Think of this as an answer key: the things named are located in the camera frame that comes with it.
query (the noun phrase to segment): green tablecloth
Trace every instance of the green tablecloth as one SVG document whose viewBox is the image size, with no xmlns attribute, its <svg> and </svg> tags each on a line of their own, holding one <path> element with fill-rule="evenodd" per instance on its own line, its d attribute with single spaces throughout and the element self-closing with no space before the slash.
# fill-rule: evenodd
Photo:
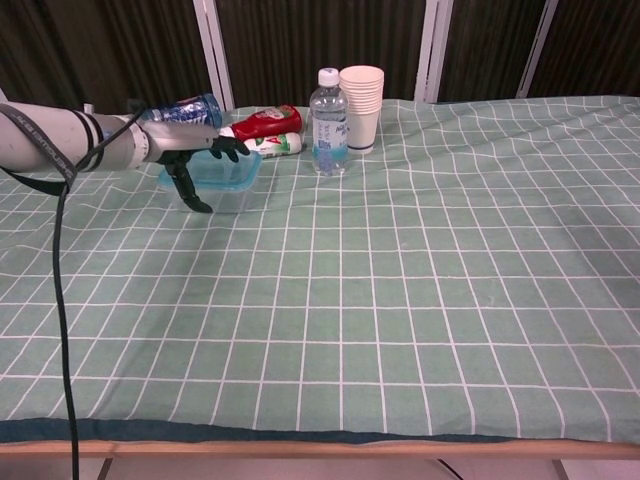
<svg viewBox="0 0 640 480">
<path fill-rule="evenodd" d="M 638 98 L 385 101 L 343 178 L 265 160 L 242 215 L 82 177 L 78 415 L 640 443 L 638 152 Z M 0 182 L 0 420 L 64 418 L 55 200 Z"/>
</svg>

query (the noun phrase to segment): stack of paper cups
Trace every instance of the stack of paper cups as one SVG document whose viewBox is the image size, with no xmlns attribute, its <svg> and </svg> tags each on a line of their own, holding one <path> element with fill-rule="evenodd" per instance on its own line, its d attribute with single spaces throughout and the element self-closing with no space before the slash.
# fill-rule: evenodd
<svg viewBox="0 0 640 480">
<path fill-rule="evenodd" d="M 351 153 L 370 153 L 382 108 L 384 71 L 354 65 L 340 71 L 340 88 L 349 99 L 347 144 Z"/>
</svg>

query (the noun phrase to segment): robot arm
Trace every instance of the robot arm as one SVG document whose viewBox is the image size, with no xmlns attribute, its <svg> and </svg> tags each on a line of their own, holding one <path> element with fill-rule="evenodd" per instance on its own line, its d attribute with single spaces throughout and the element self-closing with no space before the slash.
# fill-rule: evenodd
<svg viewBox="0 0 640 480">
<path fill-rule="evenodd" d="M 200 201 L 195 192 L 186 168 L 191 156 L 198 151 L 208 150 L 216 158 L 221 158 L 224 152 L 237 161 L 236 152 L 249 154 L 242 142 L 221 137 L 215 128 L 208 125 L 138 120 L 103 151 L 85 158 L 94 146 L 122 128 L 131 117 L 86 114 L 22 103 L 9 102 L 8 105 L 36 123 L 79 173 L 135 169 L 145 162 L 156 162 L 165 166 L 183 201 L 199 212 L 211 212 L 211 208 Z M 2 113 L 0 167 L 13 173 L 32 173 L 53 168 L 32 141 Z"/>
</svg>

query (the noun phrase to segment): wooden table edge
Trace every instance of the wooden table edge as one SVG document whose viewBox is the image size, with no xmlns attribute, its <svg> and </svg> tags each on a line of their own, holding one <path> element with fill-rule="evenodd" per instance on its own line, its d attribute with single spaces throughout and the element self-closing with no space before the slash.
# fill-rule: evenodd
<svg viewBox="0 0 640 480">
<path fill-rule="evenodd" d="M 0 444 L 0 456 L 67 455 L 66 441 Z M 243 458 L 425 458 L 497 456 L 523 458 L 640 459 L 640 445 L 575 440 L 511 440 L 500 443 L 384 441 L 362 445 L 313 442 L 112 442 L 83 441 L 84 457 L 205 455 Z"/>
</svg>

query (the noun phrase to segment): ketchup bottle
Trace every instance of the ketchup bottle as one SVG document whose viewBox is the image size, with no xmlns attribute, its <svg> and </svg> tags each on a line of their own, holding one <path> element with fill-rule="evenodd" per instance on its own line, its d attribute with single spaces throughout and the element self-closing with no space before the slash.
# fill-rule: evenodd
<svg viewBox="0 0 640 480">
<path fill-rule="evenodd" d="M 219 133 L 224 137 L 235 137 L 244 142 L 250 138 L 300 131 L 302 131 L 300 112 L 291 105 L 281 105 L 254 113 L 241 122 L 221 128 Z"/>
</svg>

